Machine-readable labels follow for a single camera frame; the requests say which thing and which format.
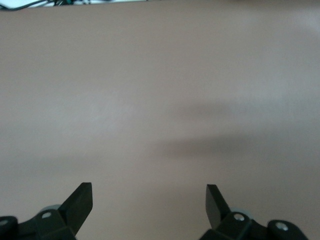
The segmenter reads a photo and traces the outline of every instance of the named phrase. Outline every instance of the silver bolt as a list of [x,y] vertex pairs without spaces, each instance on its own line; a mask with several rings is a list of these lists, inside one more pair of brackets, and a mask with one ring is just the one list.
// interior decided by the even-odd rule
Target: silver bolt
[[51,212],[46,212],[46,213],[42,214],[43,219],[49,218],[50,216],[51,216]]
[[275,224],[275,226],[276,226],[278,229],[283,230],[283,231],[288,231],[288,229],[289,229],[287,225],[285,225],[283,222],[280,222],[280,221],[278,221],[278,222]]
[[8,220],[2,220],[2,221],[0,221],[0,226],[4,226],[4,225],[6,225],[7,223],[8,223],[9,221]]
[[234,216],[235,220],[237,220],[237,221],[244,221],[245,220],[245,217],[242,216],[240,213],[236,213],[233,216]]

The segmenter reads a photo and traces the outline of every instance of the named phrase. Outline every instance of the wire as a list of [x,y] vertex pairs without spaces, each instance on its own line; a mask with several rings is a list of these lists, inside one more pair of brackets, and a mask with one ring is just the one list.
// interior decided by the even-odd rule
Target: wire
[[6,7],[6,6],[3,6],[2,4],[0,4],[0,10],[2,10],[2,11],[18,11],[21,9],[26,9],[32,5],[36,5],[36,4],[40,4],[40,3],[44,3],[44,2],[46,2],[46,4],[49,4],[49,3],[54,3],[55,1],[54,0],[38,0],[38,1],[34,1],[29,4],[15,7],[15,8]]

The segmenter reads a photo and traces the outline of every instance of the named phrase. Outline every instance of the beige surface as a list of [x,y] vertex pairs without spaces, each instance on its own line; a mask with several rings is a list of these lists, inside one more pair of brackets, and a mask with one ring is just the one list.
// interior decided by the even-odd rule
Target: beige surface
[[197,240],[206,184],[320,239],[320,7],[0,12],[0,216],[93,183],[80,240]]

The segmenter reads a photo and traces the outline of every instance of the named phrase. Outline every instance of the black robotic claw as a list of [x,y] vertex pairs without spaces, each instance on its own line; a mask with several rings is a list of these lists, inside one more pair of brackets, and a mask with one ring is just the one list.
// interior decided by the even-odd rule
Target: black robotic claw
[[206,187],[205,208],[212,229],[200,240],[308,240],[288,221],[272,220],[264,227],[241,212],[232,212],[216,185]]
[[75,235],[92,207],[92,185],[83,182],[58,210],[44,210],[20,224],[14,216],[0,217],[0,239],[76,240]]

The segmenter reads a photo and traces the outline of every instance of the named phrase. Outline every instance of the black cable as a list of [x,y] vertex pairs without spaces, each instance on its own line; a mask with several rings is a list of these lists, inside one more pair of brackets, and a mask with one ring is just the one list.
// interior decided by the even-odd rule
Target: black cable
[[26,9],[32,5],[35,5],[35,4],[40,4],[40,3],[43,3],[43,2],[47,2],[47,4],[49,3],[54,3],[55,1],[54,0],[38,0],[38,1],[34,1],[34,2],[31,2],[29,4],[26,4],[26,5],[23,5],[23,6],[19,6],[19,7],[14,7],[14,8],[10,8],[10,7],[6,7],[6,6],[3,6],[2,4],[0,4],[0,10],[3,10],[3,11],[18,11],[18,10],[21,10],[21,9]]

